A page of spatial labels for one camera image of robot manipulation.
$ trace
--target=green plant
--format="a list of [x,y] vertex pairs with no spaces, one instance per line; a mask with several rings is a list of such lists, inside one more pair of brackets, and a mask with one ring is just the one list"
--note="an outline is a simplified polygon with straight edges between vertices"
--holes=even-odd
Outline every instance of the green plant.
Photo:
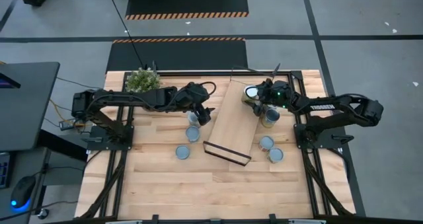
[[126,80],[126,90],[135,93],[150,91],[160,87],[160,76],[150,68],[144,70],[139,68],[138,71],[132,72]]

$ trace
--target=wooden tabletop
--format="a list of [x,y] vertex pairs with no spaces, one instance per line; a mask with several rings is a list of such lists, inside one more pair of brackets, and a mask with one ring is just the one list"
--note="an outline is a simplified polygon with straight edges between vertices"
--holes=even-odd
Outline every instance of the wooden tabletop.
[[[303,70],[302,73],[307,96],[326,96],[318,70]],[[233,77],[233,81],[250,85],[264,79],[261,76]],[[108,72],[104,88],[120,91],[123,80],[124,71]],[[264,128],[258,123],[250,150],[252,160],[243,167],[204,153],[202,146],[212,131],[229,77],[162,77],[161,81],[164,87],[178,88],[190,81],[215,82],[217,90],[204,106],[216,109],[211,113],[211,122],[200,128],[198,142],[189,144],[185,136],[189,125],[186,114],[146,112],[135,108],[134,144],[128,153],[119,219],[151,219],[153,214],[159,214],[160,219],[267,219],[270,213],[275,213],[277,218],[313,216],[303,159],[295,144],[293,114],[279,109],[281,118],[273,128]],[[116,118],[117,108],[106,107],[102,111]],[[319,115],[327,116],[328,113],[319,112]],[[258,148],[264,135],[272,136],[276,147],[284,152],[282,162],[270,163]],[[176,158],[178,145],[189,146],[188,159]],[[109,151],[103,151],[85,169],[75,216],[85,213],[103,189],[108,157]],[[324,149],[320,150],[320,157],[328,187],[346,209],[354,212],[342,159]],[[320,191],[315,186],[319,211],[323,213]],[[111,214],[114,191],[110,194],[107,214]]]

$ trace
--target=small tin can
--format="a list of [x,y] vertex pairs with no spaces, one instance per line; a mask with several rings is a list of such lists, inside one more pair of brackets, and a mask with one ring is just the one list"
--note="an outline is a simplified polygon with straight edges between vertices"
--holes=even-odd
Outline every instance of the small tin can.
[[190,126],[195,126],[197,128],[201,127],[198,121],[198,117],[195,113],[188,111],[187,115],[188,115],[188,121],[190,122]]
[[188,138],[188,141],[190,141],[191,143],[198,141],[198,139],[200,138],[200,130],[194,126],[190,126],[189,128],[187,128],[185,134]]
[[271,148],[268,152],[267,152],[267,159],[272,162],[273,164],[276,164],[280,161],[282,161],[282,159],[284,158],[284,153],[282,152],[281,149],[278,148]]
[[260,143],[258,144],[258,148],[260,148],[261,151],[269,151],[271,148],[273,148],[275,144],[275,141],[270,136],[264,136],[260,140]]
[[180,145],[176,148],[176,157],[180,160],[187,159],[190,156],[190,148],[186,145]]
[[260,120],[265,128],[271,128],[279,118],[279,112],[276,109],[269,108],[265,111]]
[[243,102],[254,102],[258,99],[258,89],[254,85],[249,85],[244,88],[244,93],[241,98]]

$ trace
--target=computer mouse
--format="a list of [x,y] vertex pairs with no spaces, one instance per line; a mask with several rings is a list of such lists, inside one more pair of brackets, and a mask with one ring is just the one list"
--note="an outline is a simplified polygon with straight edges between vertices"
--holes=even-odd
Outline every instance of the computer mouse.
[[31,197],[32,190],[35,187],[36,179],[34,176],[25,176],[21,178],[13,188],[11,196],[11,205],[13,208],[24,206]]

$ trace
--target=black floor mat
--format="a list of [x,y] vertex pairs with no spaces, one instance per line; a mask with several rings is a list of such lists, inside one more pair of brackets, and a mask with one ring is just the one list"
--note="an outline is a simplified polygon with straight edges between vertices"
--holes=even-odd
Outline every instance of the black floor mat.
[[[248,67],[243,38],[150,38],[134,39],[144,64],[154,60],[158,70],[217,70]],[[132,43],[115,40],[107,71],[133,71],[141,67]]]
[[246,17],[247,0],[129,0],[126,19]]

